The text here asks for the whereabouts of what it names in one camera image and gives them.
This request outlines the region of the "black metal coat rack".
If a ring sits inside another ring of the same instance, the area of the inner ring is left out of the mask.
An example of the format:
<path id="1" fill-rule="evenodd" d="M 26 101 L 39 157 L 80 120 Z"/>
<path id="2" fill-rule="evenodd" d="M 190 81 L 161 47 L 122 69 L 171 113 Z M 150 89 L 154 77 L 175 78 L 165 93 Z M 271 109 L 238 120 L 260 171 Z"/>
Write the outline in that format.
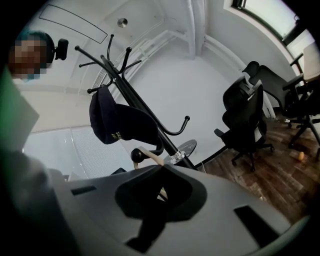
<path id="1" fill-rule="evenodd" d="M 143 99 L 140 97 L 140 95 L 133 89 L 133 87 L 130 85 L 130 83 L 125 78 L 125 70 L 133 67 L 134 65 L 137 65 L 139 62 L 136 61 L 133 64 L 127 65 L 128 59 L 130 56 L 130 53 L 132 51 L 131 47 L 127 47 L 125 50 L 125 56 L 122 62 L 122 67 L 120 70 L 117 70 L 114 66 L 114 64 L 110 60 L 110 48 L 113 41 L 114 35 L 112 34 L 110 36 L 110 40 L 108 43 L 107 48 L 107 57 L 104 55 L 101 55 L 100 58 L 102 61 L 99 61 L 95 57 L 93 57 L 91 54 L 83 50 L 80 46 L 75 46 L 74 49 L 84 56 L 88 57 L 90 60 L 93 61 L 94 64 L 99 65 L 103 70 L 107 72 L 107 74 L 110 76 L 110 78 L 113 79 L 115 82 L 116 87 L 124 97 L 125 101 L 129 104 L 129 106 L 134 107 L 136 109 L 139 109 L 148 115 L 151 116 L 151 118 L 156 122 L 157 130 L 159 134 L 160 141 L 164 145 L 164 149 L 168 152 L 168 154 L 171 157 L 175 157 L 177 159 L 180 159 L 180 165 L 182 167 L 186 167 L 189 169 L 195 170 L 195 165 L 189 160 L 189 158 L 186 156 L 185 153 L 181 152 L 174 144 L 173 142 L 168 138 L 169 135 L 171 136 L 177 136 L 180 135 L 186 128 L 188 121 L 190 120 L 190 117 L 187 115 L 184 118 L 184 121 L 182 123 L 182 126 L 178 132 L 171 132 L 168 131 L 165 126 L 160 122 L 160 120 L 156 117 L 156 115 L 152 112 L 152 110 L 148 107 L 148 105 L 143 101 Z"/>

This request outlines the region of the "dark navy cap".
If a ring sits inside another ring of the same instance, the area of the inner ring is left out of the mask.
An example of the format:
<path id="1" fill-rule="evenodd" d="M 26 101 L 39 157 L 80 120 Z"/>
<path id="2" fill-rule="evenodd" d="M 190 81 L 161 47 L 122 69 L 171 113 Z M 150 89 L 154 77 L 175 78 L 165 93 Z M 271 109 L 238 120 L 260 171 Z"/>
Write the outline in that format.
<path id="1" fill-rule="evenodd" d="M 158 126 L 144 111 L 116 103 L 107 87 L 92 96 L 89 106 L 90 125 L 105 145 L 118 140 L 136 140 L 150 145 L 158 142 Z"/>

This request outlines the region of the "white ceiling air vent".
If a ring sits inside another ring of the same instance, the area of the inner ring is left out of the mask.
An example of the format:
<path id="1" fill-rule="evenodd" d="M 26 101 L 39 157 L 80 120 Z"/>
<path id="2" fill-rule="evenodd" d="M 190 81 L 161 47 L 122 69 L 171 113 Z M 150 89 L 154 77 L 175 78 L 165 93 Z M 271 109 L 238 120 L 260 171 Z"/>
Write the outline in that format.
<path id="1" fill-rule="evenodd" d="M 95 81 L 93 83 L 92 88 L 95 89 L 95 88 L 100 87 L 102 85 L 106 75 L 107 75 L 107 72 L 102 68 L 100 70 L 100 72 L 98 73 L 97 77 L 95 78 Z"/>

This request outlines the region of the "black mesh office chair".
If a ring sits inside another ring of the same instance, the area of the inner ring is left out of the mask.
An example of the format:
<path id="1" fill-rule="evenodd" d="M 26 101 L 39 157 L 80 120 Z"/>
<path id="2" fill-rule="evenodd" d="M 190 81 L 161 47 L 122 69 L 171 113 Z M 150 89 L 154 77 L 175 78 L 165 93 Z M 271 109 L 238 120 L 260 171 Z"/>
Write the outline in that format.
<path id="1" fill-rule="evenodd" d="M 249 75 L 249 82 L 256 84 L 261 81 L 263 90 L 274 97 L 279 104 L 281 114 L 289 119 L 289 126 L 298 124 L 300 130 L 291 139 L 288 147 L 292 148 L 294 142 L 303 134 L 306 129 L 311 129 L 319 148 L 316 159 L 320 160 L 320 134 L 316 131 L 314 124 L 320 123 L 320 118 L 312 119 L 311 116 L 320 115 L 320 85 L 316 82 L 310 84 L 304 81 L 301 73 L 290 81 L 286 81 L 265 65 L 251 61 L 243 70 Z"/>
<path id="2" fill-rule="evenodd" d="M 238 152 L 231 163 L 236 166 L 236 160 L 248 155 L 251 161 L 251 171 L 255 171 L 253 154 L 258 149 L 275 150 L 267 140 L 267 125 L 263 120 L 264 90 L 259 80 L 250 87 L 244 76 L 238 78 L 223 94 L 225 113 L 222 121 L 229 128 L 223 132 L 216 128 L 214 133 L 228 149 Z"/>

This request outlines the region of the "rectangular ceiling light panel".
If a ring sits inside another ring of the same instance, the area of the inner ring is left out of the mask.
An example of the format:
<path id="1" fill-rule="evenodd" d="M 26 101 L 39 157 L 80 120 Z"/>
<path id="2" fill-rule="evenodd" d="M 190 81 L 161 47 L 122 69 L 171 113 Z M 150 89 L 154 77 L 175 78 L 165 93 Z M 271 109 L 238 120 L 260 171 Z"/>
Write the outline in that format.
<path id="1" fill-rule="evenodd" d="M 39 19 L 68 28 L 98 44 L 102 44 L 108 37 L 106 32 L 93 23 L 67 9 L 53 4 L 45 6 L 39 15 Z"/>

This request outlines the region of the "person's upper body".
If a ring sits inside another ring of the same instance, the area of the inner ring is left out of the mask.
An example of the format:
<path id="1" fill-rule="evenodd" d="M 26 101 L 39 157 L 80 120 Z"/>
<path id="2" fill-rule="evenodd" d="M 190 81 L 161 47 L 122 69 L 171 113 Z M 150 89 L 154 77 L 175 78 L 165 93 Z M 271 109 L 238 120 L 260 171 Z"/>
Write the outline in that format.
<path id="1" fill-rule="evenodd" d="M 0 74 L 0 149 L 21 152 L 39 114 L 13 83 L 7 66 Z"/>

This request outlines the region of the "dark-framed window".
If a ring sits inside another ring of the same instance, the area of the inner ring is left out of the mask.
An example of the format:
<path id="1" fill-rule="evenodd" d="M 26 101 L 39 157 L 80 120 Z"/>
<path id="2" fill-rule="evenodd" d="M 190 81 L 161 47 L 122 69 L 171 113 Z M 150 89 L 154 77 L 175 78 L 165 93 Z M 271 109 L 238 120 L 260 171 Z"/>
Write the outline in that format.
<path id="1" fill-rule="evenodd" d="M 223 8 L 269 33 L 294 57 L 315 43 L 301 18 L 282 0 L 223 0 Z"/>

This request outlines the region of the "beige desk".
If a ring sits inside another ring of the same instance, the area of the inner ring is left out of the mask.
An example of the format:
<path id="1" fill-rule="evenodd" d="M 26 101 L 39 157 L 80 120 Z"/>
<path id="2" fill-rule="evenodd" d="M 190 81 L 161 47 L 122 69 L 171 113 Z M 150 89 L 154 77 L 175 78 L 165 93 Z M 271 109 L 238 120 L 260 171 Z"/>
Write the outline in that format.
<path id="1" fill-rule="evenodd" d="M 303 69 L 301 69 L 299 60 L 303 58 Z M 303 49 L 291 63 L 290 66 L 297 65 L 298 70 L 303 74 L 303 81 L 310 83 L 320 80 L 320 50 L 315 42 Z"/>

